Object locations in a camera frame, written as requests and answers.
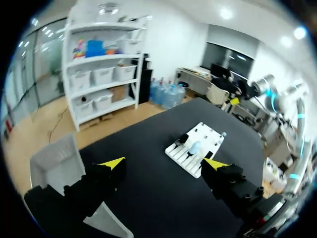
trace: colorful items on shelf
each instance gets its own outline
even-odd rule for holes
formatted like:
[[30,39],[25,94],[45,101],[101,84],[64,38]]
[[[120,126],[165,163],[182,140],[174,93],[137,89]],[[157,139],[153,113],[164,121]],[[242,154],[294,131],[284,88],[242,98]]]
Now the colorful items on shelf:
[[79,40],[78,47],[75,48],[74,51],[73,51],[73,53],[75,53],[73,59],[85,56],[85,52],[82,49],[83,48],[83,43],[84,43],[83,39]]
[[122,51],[118,49],[117,46],[103,47],[103,41],[99,40],[88,40],[86,46],[86,52],[83,50],[84,40],[79,40],[78,47],[74,49],[73,59],[80,57],[94,57],[94,56],[104,56],[104,55],[115,55],[122,54]]

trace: black table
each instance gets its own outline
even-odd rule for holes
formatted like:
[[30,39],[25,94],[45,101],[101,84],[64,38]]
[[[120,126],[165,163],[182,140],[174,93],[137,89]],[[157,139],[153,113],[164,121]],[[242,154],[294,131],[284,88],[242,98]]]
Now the black table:
[[126,157],[126,178],[106,204],[135,238],[232,238],[242,225],[214,198],[203,178],[195,179],[164,153],[201,121],[227,133],[214,160],[236,163],[260,186],[264,154],[259,136],[202,99],[148,118],[80,151],[85,165]]

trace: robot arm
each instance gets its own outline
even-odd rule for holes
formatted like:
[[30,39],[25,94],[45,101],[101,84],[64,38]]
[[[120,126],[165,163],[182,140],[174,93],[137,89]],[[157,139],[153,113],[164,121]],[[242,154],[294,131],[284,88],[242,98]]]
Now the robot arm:
[[256,90],[256,96],[266,94],[266,108],[275,113],[285,113],[293,103],[297,105],[297,134],[295,138],[295,148],[293,153],[300,159],[296,162],[295,170],[290,175],[284,193],[296,194],[303,180],[305,170],[307,168],[311,155],[311,142],[306,142],[305,133],[305,103],[303,96],[308,92],[303,83],[289,87],[286,91],[278,93],[274,84],[274,76],[268,75],[257,82],[253,82],[252,86]]

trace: cardboard box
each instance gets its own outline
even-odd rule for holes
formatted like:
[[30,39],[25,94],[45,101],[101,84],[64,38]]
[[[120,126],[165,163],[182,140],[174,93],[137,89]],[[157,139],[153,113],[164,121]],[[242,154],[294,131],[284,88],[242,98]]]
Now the cardboard box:
[[113,88],[109,88],[110,92],[113,93],[112,102],[117,102],[123,100],[125,98],[125,87],[117,86]]

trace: white bin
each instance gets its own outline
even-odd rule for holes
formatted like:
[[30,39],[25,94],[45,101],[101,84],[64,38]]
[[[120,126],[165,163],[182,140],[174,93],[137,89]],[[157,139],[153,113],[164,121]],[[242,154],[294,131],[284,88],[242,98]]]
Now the white bin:
[[93,113],[93,101],[89,101],[76,107],[77,118],[85,118]]
[[115,68],[115,76],[118,81],[126,81],[134,78],[134,72],[136,69],[136,65],[126,66],[126,67],[116,67]]
[[98,111],[104,111],[110,108],[113,93],[107,90],[106,94],[95,99],[95,105]]
[[111,83],[114,67],[100,68],[94,70],[94,79],[96,85]]
[[141,53],[142,42],[140,40],[119,40],[116,44],[124,54],[138,54]]
[[71,82],[75,92],[90,87],[90,75],[91,70],[85,72],[79,71],[71,76]]

